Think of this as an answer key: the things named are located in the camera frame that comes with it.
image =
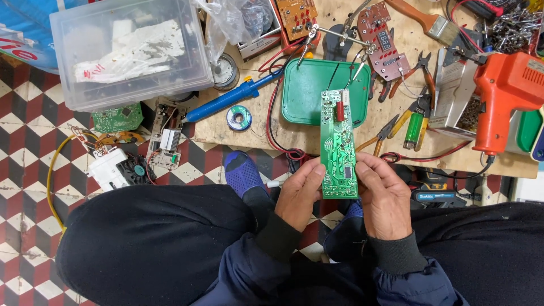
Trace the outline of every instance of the workbench surface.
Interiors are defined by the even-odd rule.
[[[406,1],[424,13],[444,15],[443,6],[445,6],[445,0],[441,2],[424,0]],[[353,12],[362,3],[362,1],[348,0],[314,0],[314,2],[319,13],[319,16],[317,17],[318,24],[320,27],[327,29],[336,24],[343,24],[348,13]],[[374,0],[370,3],[370,5],[378,2],[378,0]],[[431,73],[434,73],[436,69],[438,50],[439,48],[443,47],[443,45],[426,36],[423,33],[419,23],[416,21],[402,15],[391,7],[388,7],[388,10],[391,14],[392,20],[387,24],[389,28],[395,28],[394,41],[399,53],[405,52],[410,65],[414,67],[421,51],[423,51],[424,56],[429,52],[432,52],[429,70]],[[468,23],[470,25],[469,28],[472,28],[472,25],[475,22],[473,15],[464,9],[459,9],[456,11],[455,16],[458,24],[462,25]],[[322,43],[324,34],[325,33],[322,33],[322,39],[319,46],[316,49],[311,50],[315,59],[323,58]],[[240,68],[241,83],[246,76],[251,76],[255,81],[261,77],[264,77],[266,73],[260,74],[257,69],[280,49],[280,47],[275,48],[272,51],[250,60],[247,63],[243,63],[240,53],[235,46],[227,46],[225,52],[230,54],[237,62],[238,67]],[[354,44],[348,54],[348,60],[352,60],[355,53],[359,49],[360,45]],[[197,122],[195,126],[194,140],[198,142],[272,150],[272,147],[268,143],[265,135],[265,123],[268,104],[276,82],[277,81],[269,83],[260,88],[259,97],[254,99],[246,99],[239,103],[239,105],[247,107],[253,116],[251,129],[244,132],[231,130],[227,126],[225,119],[226,110],[224,110]],[[423,86],[425,86],[423,71],[419,69],[413,76],[406,80],[406,84],[410,87],[412,92],[419,93]],[[378,95],[381,88],[382,83],[376,81],[375,98],[369,101],[366,121],[360,127],[354,130],[356,146],[375,137],[380,129],[389,120],[391,120],[393,116],[399,113],[402,114],[408,108],[408,106],[415,101],[415,98],[411,94],[407,93],[406,88],[401,85],[397,91],[397,94],[392,100],[387,99],[384,103],[379,103]],[[316,90],[323,91],[325,88],[316,88]],[[200,91],[199,104],[204,104],[216,98],[218,95],[219,92],[213,88],[202,90]],[[280,90],[272,116],[272,132],[274,133],[276,139],[285,148],[300,148],[309,154],[318,155],[320,148],[320,128],[318,126],[292,124],[285,121],[280,113],[281,95],[282,91]],[[409,151],[403,148],[404,136],[406,135],[407,127],[408,122],[393,139],[386,139],[384,141],[381,153],[393,151],[410,157],[431,157],[438,156],[463,142],[462,139],[451,138],[436,132],[427,131],[421,151]],[[472,144],[435,162],[427,162],[422,164],[403,160],[401,163],[410,164],[413,166],[479,172],[483,168],[480,164],[480,152],[473,151],[471,147]],[[364,151],[372,153],[374,151],[374,145],[367,147]],[[499,155],[493,166],[489,169],[488,173],[535,178],[537,171],[538,164],[531,160],[529,156],[522,156],[506,152]]]

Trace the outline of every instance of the hand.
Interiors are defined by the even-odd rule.
[[[313,203],[322,197],[317,189],[325,177],[325,166],[319,162],[319,157],[305,162],[283,183],[277,200],[276,215],[299,232],[310,221]]]
[[[370,237],[398,240],[412,234],[408,185],[382,159],[360,152],[355,172],[362,199],[364,227]]]

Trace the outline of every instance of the black cuff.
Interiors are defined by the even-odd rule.
[[[257,234],[255,242],[261,250],[277,261],[289,262],[300,239],[302,239],[301,232],[272,212],[268,217],[267,225]]]
[[[378,257],[378,267],[390,274],[406,274],[422,271],[427,266],[427,259],[417,247],[416,233],[406,238],[385,241],[369,237],[368,241]]]

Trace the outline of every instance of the blue jacket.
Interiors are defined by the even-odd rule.
[[[225,250],[217,280],[192,306],[278,304],[281,295],[278,286],[290,277],[288,259],[299,240],[299,232],[272,214],[257,236],[246,233]],[[394,242],[372,238],[369,242],[378,260],[372,273],[375,298],[353,304],[370,305],[377,300],[380,305],[468,306],[440,264],[433,258],[421,256],[414,234]],[[338,300],[333,296],[332,300],[345,301],[341,296]],[[300,303],[283,299],[281,304]],[[319,304],[346,303],[331,304],[329,296]]]

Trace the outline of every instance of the green circuit board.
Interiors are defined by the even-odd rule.
[[[100,133],[136,130],[143,119],[140,102],[92,113],[95,129]]]
[[[338,101],[344,103],[343,121],[337,119]],[[321,93],[321,163],[327,169],[323,179],[323,199],[359,197],[348,90]]]

